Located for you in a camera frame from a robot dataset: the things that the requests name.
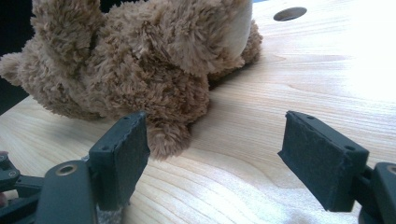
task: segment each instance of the wooden table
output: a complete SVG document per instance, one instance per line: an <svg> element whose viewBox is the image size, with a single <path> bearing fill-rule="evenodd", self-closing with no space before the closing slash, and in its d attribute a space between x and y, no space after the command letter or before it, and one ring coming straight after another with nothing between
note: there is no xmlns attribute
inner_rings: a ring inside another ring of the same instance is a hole
<svg viewBox="0 0 396 224"><path fill-rule="evenodd" d="M274 21L289 7L307 13ZM368 164L396 162L396 27L393 9L370 1L254 4L262 57L211 92L190 149L149 161L125 223L357 223L325 212L277 156L285 113L310 114L370 150ZM0 117L0 150L25 175L79 159L114 123L51 114L27 98Z"/></svg>

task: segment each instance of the black metal bracket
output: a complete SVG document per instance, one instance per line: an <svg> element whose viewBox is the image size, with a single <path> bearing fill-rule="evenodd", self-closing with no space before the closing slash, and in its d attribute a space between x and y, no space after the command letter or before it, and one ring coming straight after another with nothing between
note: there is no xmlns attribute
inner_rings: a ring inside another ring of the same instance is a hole
<svg viewBox="0 0 396 224"><path fill-rule="evenodd" d="M90 149L87 161L67 161L45 177L21 175L0 153L0 192L19 198L0 208L0 223L96 223L96 208L128 204L149 159L146 114L119 119Z"/></svg>
<svg viewBox="0 0 396 224"><path fill-rule="evenodd" d="M362 205L360 223L396 220L396 164L366 165L369 151L312 116L289 111L283 162L303 181L325 210L350 212Z"/></svg>

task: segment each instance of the teddy bear ear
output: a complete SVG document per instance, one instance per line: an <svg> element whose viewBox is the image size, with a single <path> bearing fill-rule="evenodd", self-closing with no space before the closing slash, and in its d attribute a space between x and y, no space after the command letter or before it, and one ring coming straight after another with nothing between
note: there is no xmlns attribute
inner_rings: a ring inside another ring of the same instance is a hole
<svg viewBox="0 0 396 224"><path fill-rule="evenodd" d="M14 86L20 86L18 68L21 63L21 53L6 54L0 59L0 77Z"/></svg>

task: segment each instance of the stuffed animal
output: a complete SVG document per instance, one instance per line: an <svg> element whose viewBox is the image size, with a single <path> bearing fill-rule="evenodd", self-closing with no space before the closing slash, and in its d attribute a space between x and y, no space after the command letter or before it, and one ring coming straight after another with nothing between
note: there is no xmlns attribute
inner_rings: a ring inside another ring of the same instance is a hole
<svg viewBox="0 0 396 224"><path fill-rule="evenodd" d="M259 57L252 0L149 0L106 14L99 5L33 0L35 35L1 58L0 76L72 119L144 110L151 155L178 155L207 110L208 80Z"/></svg>

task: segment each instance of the teddy bear paw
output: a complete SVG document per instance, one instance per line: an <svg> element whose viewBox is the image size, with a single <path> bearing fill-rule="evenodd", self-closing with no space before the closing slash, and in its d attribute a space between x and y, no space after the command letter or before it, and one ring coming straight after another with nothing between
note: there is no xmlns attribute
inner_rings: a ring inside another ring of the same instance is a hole
<svg viewBox="0 0 396 224"><path fill-rule="evenodd" d="M148 126L148 147L156 160L178 156L189 144L190 133L184 124L165 122L156 127Z"/></svg>

